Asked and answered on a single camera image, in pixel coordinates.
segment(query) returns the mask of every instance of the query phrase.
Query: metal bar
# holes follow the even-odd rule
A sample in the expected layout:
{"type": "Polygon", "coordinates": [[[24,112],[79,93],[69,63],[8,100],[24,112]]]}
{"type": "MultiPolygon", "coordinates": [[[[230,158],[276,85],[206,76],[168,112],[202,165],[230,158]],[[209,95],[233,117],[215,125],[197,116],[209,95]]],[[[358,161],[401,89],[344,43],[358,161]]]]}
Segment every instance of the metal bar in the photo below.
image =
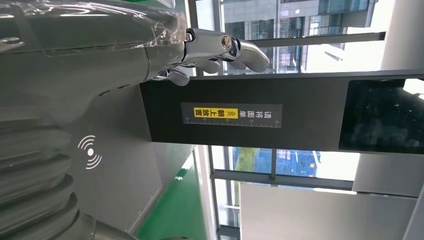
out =
{"type": "MultiPolygon", "coordinates": [[[[210,175],[213,175],[215,173],[214,168],[214,157],[212,155],[212,146],[207,146],[207,159],[209,161],[209,167],[210,167],[210,175]]],[[[220,218],[218,216],[218,202],[217,202],[217,189],[215,187],[215,179],[210,179],[210,188],[212,191],[212,198],[213,198],[213,211],[215,216],[215,224],[217,230],[220,229],[220,218]]]]}
{"type": "MultiPolygon", "coordinates": [[[[196,0],[187,0],[188,4],[188,14],[189,14],[189,20],[190,20],[190,27],[197,29],[199,28],[199,21],[198,21],[198,10],[196,6],[196,0]]],[[[203,76],[203,71],[199,68],[195,68],[196,76],[201,77],[203,76]]]]}
{"type": "MultiPolygon", "coordinates": [[[[274,22],[274,33],[275,35],[272,36],[273,38],[279,38],[280,37],[280,0],[275,0],[275,22],[274,22]]],[[[274,49],[272,49],[273,51],[273,68],[275,69],[275,73],[278,73],[279,71],[279,61],[278,61],[278,56],[279,56],[279,48],[275,47],[274,49]]]]}
{"type": "Polygon", "coordinates": [[[240,228],[227,226],[227,225],[221,225],[219,230],[216,231],[216,234],[218,234],[219,236],[228,236],[228,237],[240,239],[240,228]]]}
{"type": "Polygon", "coordinates": [[[251,40],[250,42],[257,45],[259,48],[271,48],[271,47],[286,47],[286,46],[383,41],[385,37],[386,37],[386,32],[382,31],[382,32],[370,32],[370,33],[358,33],[358,34],[307,36],[307,37],[299,37],[299,38],[261,39],[261,40],[251,40]]]}
{"type": "Polygon", "coordinates": [[[271,154],[271,179],[275,180],[277,176],[277,149],[273,148],[271,154]]]}
{"type": "Polygon", "coordinates": [[[219,231],[221,229],[221,226],[220,226],[220,218],[218,215],[217,189],[215,187],[215,179],[212,179],[212,178],[210,179],[210,187],[212,188],[213,211],[215,215],[216,231],[219,231]]]}
{"type": "MultiPolygon", "coordinates": [[[[212,0],[212,6],[213,6],[213,25],[215,28],[215,31],[222,32],[221,28],[221,5],[220,0],[212,0]]],[[[219,61],[219,64],[221,67],[218,70],[218,75],[224,75],[224,63],[222,61],[219,61]]]]}
{"type": "Polygon", "coordinates": [[[323,72],[323,73],[281,73],[281,74],[251,74],[251,75],[227,75],[227,76],[203,76],[191,77],[193,80],[250,80],[250,79],[289,79],[305,78],[349,78],[350,80],[380,80],[380,79],[421,79],[424,69],[403,69],[403,70],[380,70],[380,71],[357,71],[357,72],[323,72]]]}
{"type": "Polygon", "coordinates": [[[271,179],[269,174],[257,172],[215,170],[210,175],[211,179],[224,179],[240,182],[251,182],[259,184],[285,185],[304,188],[324,188],[335,190],[351,191],[354,184],[353,181],[305,177],[305,176],[288,176],[276,175],[275,179],[271,179]]]}
{"type": "MultiPolygon", "coordinates": [[[[229,151],[229,147],[228,146],[224,146],[223,147],[223,151],[224,151],[224,169],[231,169],[230,168],[230,151],[229,151]]],[[[232,206],[233,203],[233,198],[232,198],[232,194],[231,194],[231,181],[225,181],[225,187],[226,187],[226,202],[228,203],[228,205],[232,206]]],[[[234,219],[234,212],[232,210],[227,211],[227,216],[228,219],[234,219]]]]}
{"type": "Polygon", "coordinates": [[[207,146],[207,160],[209,161],[210,174],[215,172],[214,157],[212,156],[212,146],[207,146]]]}

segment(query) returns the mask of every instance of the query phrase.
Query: white wall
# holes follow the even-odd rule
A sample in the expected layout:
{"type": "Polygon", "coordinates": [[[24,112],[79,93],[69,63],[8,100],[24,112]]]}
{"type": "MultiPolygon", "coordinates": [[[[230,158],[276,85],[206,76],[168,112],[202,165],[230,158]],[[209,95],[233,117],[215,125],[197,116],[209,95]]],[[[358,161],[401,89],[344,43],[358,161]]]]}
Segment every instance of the white wall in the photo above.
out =
{"type": "Polygon", "coordinates": [[[208,146],[197,145],[194,149],[196,174],[199,180],[201,208],[203,212],[206,240],[217,240],[214,198],[212,196],[211,171],[209,167],[208,146]]]}
{"type": "Polygon", "coordinates": [[[361,154],[353,191],[418,197],[424,185],[424,156],[361,154]]]}
{"type": "Polygon", "coordinates": [[[241,240],[400,240],[415,198],[241,185],[241,240]]]}
{"type": "Polygon", "coordinates": [[[424,1],[396,0],[385,39],[382,70],[424,68],[424,1]]]}

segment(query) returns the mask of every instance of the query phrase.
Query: yellow label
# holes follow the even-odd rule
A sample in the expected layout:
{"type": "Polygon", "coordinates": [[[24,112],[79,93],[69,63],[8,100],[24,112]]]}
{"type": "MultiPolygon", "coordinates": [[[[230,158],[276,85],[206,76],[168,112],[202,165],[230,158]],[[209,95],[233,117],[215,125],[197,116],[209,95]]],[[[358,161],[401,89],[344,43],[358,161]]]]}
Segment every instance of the yellow label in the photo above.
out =
{"type": "Polygon", "coordinates": [[[194,107],[195,118],[238,119],[238,108],[194,107]]]}

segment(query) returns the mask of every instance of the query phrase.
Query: wireless signal icon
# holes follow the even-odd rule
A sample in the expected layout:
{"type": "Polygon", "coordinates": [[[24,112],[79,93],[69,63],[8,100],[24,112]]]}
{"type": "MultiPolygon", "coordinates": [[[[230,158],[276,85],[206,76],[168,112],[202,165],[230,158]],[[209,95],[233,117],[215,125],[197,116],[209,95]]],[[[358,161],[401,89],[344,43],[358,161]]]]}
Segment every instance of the wireless signal icon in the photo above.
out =
{"type": "Polygon", "coordinates": [[[79,141],[78,148],[84,151],[87,151],[87,155],[89,158],[87,162],[87,166],[85,169],[93,169],[99,165],[100,161],[102,161],[102,156],[94,153],[94,140],[96,136],[87,135],[81,141],[79,141]]]}

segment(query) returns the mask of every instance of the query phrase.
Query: blue building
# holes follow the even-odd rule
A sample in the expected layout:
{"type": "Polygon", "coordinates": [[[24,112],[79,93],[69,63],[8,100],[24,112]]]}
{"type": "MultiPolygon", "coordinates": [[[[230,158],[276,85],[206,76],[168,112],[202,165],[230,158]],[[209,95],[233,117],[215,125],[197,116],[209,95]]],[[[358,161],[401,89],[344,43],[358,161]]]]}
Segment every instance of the blue building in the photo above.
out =
{"type": "MultiPolygon", "coordinates": [[[[233,147],[233,169],[236,169],[239,154],[240,147],[233,147]]],[[[259,148],[253,160],[253,171],[270,174],[271,161],[272,150],[259,148]]],[[[319,151],[278,149],[276,161],[276,173],[279,175],[315,177],[317,175],[317,163],[321,162],[321,154],[319,151]]]]}
{"type": "Polygon", "coordinates": [[[315,177],[317,163],[320,163],[319,151],[277,150],[276,173],[301,177],[315,177]]]}

